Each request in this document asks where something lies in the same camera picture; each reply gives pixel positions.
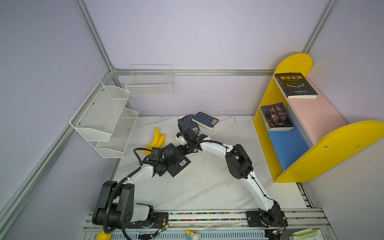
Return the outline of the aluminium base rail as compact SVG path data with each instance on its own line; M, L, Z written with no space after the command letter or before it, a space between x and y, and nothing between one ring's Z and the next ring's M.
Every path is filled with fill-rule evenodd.
M253 210L169 211L156 213L152 227L130 225L124 231L115 230L111 240L186 240L186 230L198 232L201 240L289 240L292 233L309 228L321 230L325 240L336 240L324 211L314 207L303 184L298 188L306 207L284 209L286 227L263 227Z

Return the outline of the green white box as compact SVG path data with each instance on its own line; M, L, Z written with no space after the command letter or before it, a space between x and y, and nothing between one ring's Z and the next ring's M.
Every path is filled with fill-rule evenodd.
M324 239L325 238L321 230L312 229L312 228L294 232L289 236L289 240L324 240Z

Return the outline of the yellow pink blue bookshelf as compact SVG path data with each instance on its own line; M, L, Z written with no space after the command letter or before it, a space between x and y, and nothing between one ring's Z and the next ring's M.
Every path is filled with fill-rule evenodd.
M315 99L287 98L272 78L260 105L277 103L287 109L294 124L292 130L270 130L261 110L253 120L276 183L307 183L384 136L383 122L348 124L324 95Z

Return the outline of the blue book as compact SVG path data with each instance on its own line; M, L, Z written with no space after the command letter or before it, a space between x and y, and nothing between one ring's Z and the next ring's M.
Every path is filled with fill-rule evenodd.
M205 114L203 112L198 112L196 115L192 117L192 121L197 123L198 125L213 131L216 124L220 121L217 118L214 118L208 114Z
M199 125L192 121L195 115L179 116L178 123L181 125L184 131L191 129L195 134L200 132Z

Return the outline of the yellow banana bunch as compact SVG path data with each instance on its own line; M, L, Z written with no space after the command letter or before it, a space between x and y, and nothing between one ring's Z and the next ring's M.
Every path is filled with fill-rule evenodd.
M162 134L158 128L155 128L153 141L146 147L144 153L150 155L152 148L161 148L164 145L165 138L165 134Z

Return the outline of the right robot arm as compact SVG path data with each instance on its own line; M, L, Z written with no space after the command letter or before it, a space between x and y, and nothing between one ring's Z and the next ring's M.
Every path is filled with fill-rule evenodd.
M261 185L254 171L253 163L242 145L227 145L215 141L207 135L197 135L192 130L181 130L177 133L176 139L181 144L178 146L178 150L183 156L204 151L225 159L230 174L235 179L241 180L254 197L259 208L259 215L256 217L258 224L266 228L277 224L287 226L280 204L270 198Z

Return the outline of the black book with barcode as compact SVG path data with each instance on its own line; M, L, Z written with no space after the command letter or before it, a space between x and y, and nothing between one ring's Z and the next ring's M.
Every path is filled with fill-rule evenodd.
M182 155L178 148L173 144L164 147L164 159L167 164L167 172L173 178L191 163L191 161L186 156Z

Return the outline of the small yellow duck toy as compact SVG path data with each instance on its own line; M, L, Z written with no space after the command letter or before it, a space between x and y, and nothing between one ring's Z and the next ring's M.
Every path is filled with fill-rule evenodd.
M186 240L200 240L201 235L196 231L186 230Z

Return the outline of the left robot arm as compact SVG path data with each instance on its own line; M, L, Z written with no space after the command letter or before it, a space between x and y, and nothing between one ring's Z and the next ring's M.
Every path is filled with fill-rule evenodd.
M102 185L93 213L92 223L102 226L105 234L119 229L124 231L130 225L142 228L154 224L154 208L151 205L135 202L135 187L153 177L164 174L178 154L168 148L135 148L139 166L119 182L106 181Z

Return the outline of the yellow lemon toy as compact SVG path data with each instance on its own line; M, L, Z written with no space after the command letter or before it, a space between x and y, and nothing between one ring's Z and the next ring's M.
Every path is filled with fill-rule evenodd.
M101 231L97 234L95 240L111 240L112 234L106 234L104 231Z

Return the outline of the black book yellow title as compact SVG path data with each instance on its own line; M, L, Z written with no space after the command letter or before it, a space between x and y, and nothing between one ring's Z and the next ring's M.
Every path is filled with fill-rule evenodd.
M280 73L274 75L289 99L316 99L318 93L301 73Z

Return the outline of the blue book behind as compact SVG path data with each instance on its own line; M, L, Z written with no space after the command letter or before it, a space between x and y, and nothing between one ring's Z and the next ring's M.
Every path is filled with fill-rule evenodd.
M195 134L200 132L199 125L192 121L195 115L179 116L178 123L181 125L184 131L191 129Z

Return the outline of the white mesh two-tier shelf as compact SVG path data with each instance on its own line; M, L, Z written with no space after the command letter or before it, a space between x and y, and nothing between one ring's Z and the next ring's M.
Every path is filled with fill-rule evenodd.
M139 113L128 108L130 92L98 82L69 121L104 159L123 157Z

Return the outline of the purple old man book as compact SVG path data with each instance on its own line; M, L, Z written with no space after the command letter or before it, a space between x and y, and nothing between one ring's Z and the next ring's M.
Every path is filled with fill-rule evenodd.
M269 131L290 131L294 125L283 103L261 106L261 115Z

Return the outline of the blue book front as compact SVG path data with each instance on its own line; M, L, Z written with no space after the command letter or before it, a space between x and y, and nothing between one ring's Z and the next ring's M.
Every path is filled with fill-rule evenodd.
M205 114L203 112L198 112L196 115L192 117L192 121L197 123L198 125L213 131L216 124L220 121L217 118L214 118L208 114Z

